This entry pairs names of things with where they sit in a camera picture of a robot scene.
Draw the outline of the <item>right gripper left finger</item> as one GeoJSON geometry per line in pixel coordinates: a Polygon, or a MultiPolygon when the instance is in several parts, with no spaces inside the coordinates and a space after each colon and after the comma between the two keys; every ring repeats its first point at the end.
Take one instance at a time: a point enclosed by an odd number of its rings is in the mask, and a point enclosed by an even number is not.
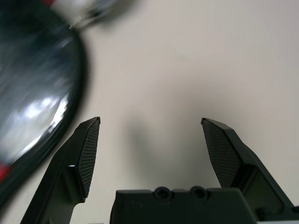
{"type": "Polygon", "coordinates": [[[99,129],[99,117],[84,121],[57,150],[21,223],[70,223],[74,207],[89,195],[99,129]]]}

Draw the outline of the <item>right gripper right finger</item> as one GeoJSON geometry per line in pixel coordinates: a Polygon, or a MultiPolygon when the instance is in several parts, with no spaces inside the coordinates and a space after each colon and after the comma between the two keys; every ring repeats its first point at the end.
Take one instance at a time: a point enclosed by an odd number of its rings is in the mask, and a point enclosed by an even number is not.
{"type": "Polygon", "coordinates": [[[239,189],[258,221],[294,221],[296,207],[237,133],[212,119],[201,124],[220,186],[239,189]]]}

